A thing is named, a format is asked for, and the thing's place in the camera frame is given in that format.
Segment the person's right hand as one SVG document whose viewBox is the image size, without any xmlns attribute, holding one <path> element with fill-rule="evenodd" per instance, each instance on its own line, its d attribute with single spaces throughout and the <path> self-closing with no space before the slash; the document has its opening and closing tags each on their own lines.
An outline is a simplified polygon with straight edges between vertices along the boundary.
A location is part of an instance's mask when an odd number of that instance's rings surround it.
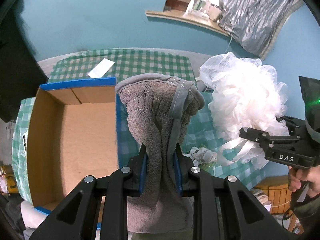
<svg viewBox="0 0 320 240">
<path fill-rule="evenodd" d="M 291 192 L 296 192 L 301 188 L 303 181 L 309 182 L 307 195 L 311 198 L 319 195 L 320 192 L 320 168 L 319 166 L 312 167 L 308 170 L 289 168 L 289 184 L 288 189 Z"/>
</svg>

